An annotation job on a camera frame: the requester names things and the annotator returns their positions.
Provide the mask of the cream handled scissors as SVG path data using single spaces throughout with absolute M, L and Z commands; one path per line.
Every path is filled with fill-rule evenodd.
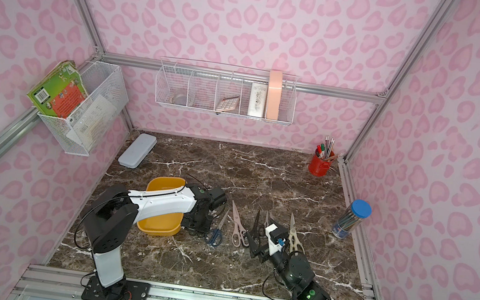
M 290 230 L 289 230 L 289 236 L 288 236 L 288 243 L 289 243 L 289 251 L 290 252 L 301 252 L 305 254 L 305 249 L 304 246 L 301 244 L 298 238 L 296 226 L 295 226 L 295 216 L 291 214 L 290 217 Z

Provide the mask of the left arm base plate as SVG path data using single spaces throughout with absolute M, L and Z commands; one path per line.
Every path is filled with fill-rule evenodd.
M 151 284 L 122 279 L 105 288 L 96 276 L 88 280 L 81 300 L 146 300 Z

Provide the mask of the blue handled scissors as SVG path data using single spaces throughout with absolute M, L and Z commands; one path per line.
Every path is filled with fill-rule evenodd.
M 205 237 L 206 244 L 208 244 L 209 246 L 211 246 L 213 248 L 218 247 L 223 242 L 222 227 L 226 222 L 228 212 L 229 212 L 228 210 L 226 210 L 226 212 L 224 212 L 218 226 L 216 228 L 212 229 L 212 230 L 209 230 L 209 232 L 207 233 L 207 235 Z

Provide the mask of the yellow plastic storage box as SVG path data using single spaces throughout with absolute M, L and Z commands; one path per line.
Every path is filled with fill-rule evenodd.
M 179 177 L 157 177 L 148 183 L 147 190 L 157 192 L 184 188 L 185 180 Z M 142 210 L 138 228 L 150 236 L 174 236 L 181 230 L 184 215 L 169 205 L 154 204 Z

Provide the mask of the black scissors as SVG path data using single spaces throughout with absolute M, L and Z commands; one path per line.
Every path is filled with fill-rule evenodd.
M 261 217 L 261 212 L 259 210 L 256 214 L 255 219 L 254 219 L 254 224 L 252 226 L 252 229 L 251 229 L 251 231 L 249 232 L 249 235 L 248 235 L 248 237 L 249 237 L 248 241 L 250 243 L 254 242 L 256 247 L 260 246 L 261 232 L 263 231 L 263 229 L 261 228 L 261 224 L 260 224 L 260 217 Z

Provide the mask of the pink scissors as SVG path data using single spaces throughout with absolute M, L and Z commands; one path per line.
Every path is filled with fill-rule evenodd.
M 235 202 L 232 202 L 232 212 L 233 212 L 233 231 L 231 242 L 235 247 L 249 247 L 248 239 L 246 238 L 246 229 L 241 223 L 241 219 L 238 213 L 238 208 Z

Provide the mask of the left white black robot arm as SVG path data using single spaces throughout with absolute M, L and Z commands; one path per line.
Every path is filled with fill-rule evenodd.
M 207 190 L 190 184 L 155 191 L 128 190 L 117 184 L 105 190 L 80 219 L 92 249 L 100 287 L 112 295 L 124 289 L 126 276 L 120 250 L 134 224 L 155 216 L 181 213 L 182 227 L 203 237 L 210 230 L 211 211 L 225 205 L 226 198 L 221 188 Z

